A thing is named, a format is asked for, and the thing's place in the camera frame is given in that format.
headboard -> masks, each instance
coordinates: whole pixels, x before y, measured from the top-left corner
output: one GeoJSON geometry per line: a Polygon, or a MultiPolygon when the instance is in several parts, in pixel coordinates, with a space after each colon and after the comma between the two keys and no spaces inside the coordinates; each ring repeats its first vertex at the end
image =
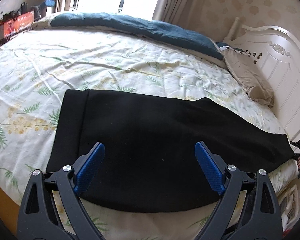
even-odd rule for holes
{"type": "Polygon", "coordinates": [[[238,19],[224,42],[250,54],[274,90],[273,113],[289,140],[300,140],[300,42],[281,27],[251,28],[238,19]],[[246,33],[232,40],[239,27],[246,33]]]}

cardboard box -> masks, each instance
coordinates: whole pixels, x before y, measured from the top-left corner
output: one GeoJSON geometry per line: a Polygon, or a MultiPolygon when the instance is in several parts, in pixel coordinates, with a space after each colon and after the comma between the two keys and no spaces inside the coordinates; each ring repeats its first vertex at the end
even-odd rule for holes
{"type": "Polygon", "coordinates": [[[30,11],[18,16],[15,21],[11,19],[0,25],[0,46],[8,42],[10,38],[17,33],[31,29],[33,20],[34,11],[30,11]]]}

black garment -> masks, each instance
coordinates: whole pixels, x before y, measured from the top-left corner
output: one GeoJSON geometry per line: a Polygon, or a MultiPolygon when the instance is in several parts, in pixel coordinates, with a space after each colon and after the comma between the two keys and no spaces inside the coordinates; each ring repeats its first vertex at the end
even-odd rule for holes
{"type": "Polygon", "coordinates": [[[219,199],[194,155],[200,140],[242,171],[270,172],[293,156],[286,135],[262,131],[208,98],[68,90],[47,172],[100,141],[105,158],[84,199],[129,212],[189,210],[219,199]]]}

white bedding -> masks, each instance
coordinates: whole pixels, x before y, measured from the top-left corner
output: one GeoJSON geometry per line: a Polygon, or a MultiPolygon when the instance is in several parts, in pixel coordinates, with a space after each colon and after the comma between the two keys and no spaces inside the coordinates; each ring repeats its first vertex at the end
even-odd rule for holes
{"type": "MultiPolygon", "coordinates": [[[[0,187],[17,204],[31,172],[46,169],[65,91],[88,88],[184,100],[209,97],[262,130],[284,133],[270,109],[250,100],[228,71],[181,49],[92,29],[23,33],[0,47],[0,187]]],[[[270,173],[276,193],[296,174],[292,160],[270,173]]],[[[61,220],[72,231],[56,199],[61,220]]],[[[109,240],[193,239],[215,205],[141,214],[83,203],[109,240]]]]}

white headboard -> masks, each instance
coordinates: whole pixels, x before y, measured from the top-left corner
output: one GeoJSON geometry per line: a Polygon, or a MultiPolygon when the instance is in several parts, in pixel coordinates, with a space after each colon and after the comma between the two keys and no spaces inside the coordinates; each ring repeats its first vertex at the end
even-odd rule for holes
{"type": "Polygon", "coordinates": [[[237,19],[224,42],[251,53],[251,59],[274,90],[272,111],[288,138],[300,140],[300,42],[281,27],[251,28],[241,26],[237,19]],[[232,41],[238,27],[246,33],[232,41]]]}

